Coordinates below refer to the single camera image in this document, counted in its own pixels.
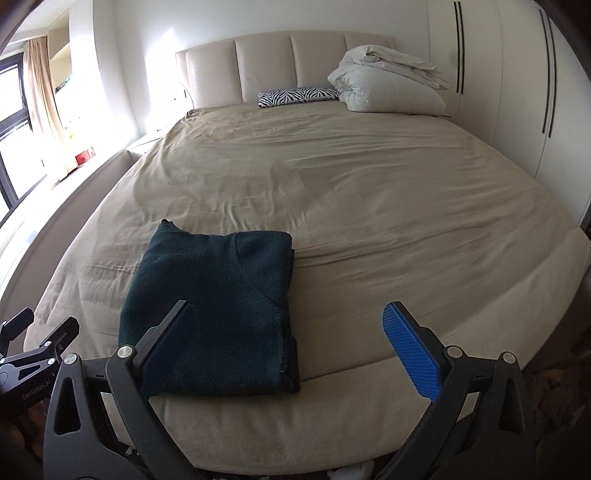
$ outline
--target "bed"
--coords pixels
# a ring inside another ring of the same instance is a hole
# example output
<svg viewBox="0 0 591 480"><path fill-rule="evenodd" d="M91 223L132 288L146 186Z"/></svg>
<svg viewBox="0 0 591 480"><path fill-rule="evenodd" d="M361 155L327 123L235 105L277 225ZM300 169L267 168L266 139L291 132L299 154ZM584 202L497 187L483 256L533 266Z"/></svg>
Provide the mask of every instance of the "bed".
<svg viewBox="0 0 591 480"><path fill-rule="evenodd" d="M25 348L72 315L80 335L70 350L112 355L134 272L166 218L191 233L287 231L296 254L289 302L301 391L151 399L198 467L302 473L398 449L428 401L382 332L393 300L444 344L489 358L512 351L525 365L591 262L589 240L538 183L444 118L253 103L261 91L325 85L345 50L368 43L394 46L389 37L310 31L180 52L199 109L90 217Z"/></svg>

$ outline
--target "bed frame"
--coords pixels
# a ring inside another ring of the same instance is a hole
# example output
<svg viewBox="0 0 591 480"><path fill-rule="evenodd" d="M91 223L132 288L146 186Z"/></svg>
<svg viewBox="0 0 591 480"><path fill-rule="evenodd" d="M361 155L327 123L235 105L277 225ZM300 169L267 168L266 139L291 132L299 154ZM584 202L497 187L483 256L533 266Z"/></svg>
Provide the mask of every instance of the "bed frame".
<svg viewBox="0 0 591 480"><path fill-rule="evenodd" d="M384 35L284 31L247 35L177 53L181 82L195 108L254 102L270 90L330 86L328 75L359 45L395 48Z"/></svg>

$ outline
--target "beige curtain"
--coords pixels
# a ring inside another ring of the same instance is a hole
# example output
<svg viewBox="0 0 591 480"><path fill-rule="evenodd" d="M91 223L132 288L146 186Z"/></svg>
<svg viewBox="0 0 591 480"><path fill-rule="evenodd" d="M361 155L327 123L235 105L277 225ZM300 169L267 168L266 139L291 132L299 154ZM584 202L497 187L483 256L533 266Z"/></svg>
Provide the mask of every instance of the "beige curtain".
<svg viewBox="0 0 591 480"><path fill-rule="evenodd" d="M25 96L33 135L39 142L47 176L54 181L61 180L78 165L76 157L67 147L66 135L57 114L49 72L47 37L27 42L24 71Z"/></svg>

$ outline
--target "mattress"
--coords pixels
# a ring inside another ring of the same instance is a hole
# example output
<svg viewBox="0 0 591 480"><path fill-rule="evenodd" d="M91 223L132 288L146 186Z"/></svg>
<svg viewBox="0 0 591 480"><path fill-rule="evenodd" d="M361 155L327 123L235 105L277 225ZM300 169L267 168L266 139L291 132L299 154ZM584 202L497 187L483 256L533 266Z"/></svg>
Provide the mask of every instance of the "mattress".
<svg viewBox="0 0 591 480"><path fill-rule="evenodd" d="M293 236L301 391L151 399L187 457L219 472L318 471L398 449L428 400L382 331L388 302L402 301L446 345L487 358L512 351L525 365L591 261L589 240L538 183L445 119L353 113L339 102L204 109L90 217L25 348L72 315L80 335L69 351L112 355L121 307L164 218L191 233Z"/></svg>

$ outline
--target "white comforter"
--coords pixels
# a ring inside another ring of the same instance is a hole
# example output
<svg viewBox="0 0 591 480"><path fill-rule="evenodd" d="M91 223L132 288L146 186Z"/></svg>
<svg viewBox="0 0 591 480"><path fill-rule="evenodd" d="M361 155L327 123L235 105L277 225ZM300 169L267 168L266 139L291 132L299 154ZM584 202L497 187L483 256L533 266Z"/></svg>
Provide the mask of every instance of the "white comforter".
<svg viewBox="0 0 591 480"><path fill-rule="evenodd" d="M398 50L380 45L361 45L352 48L340 61L339 67L361 65L396 73L435 90L447 90L443 74L429 62Z"/></svg>

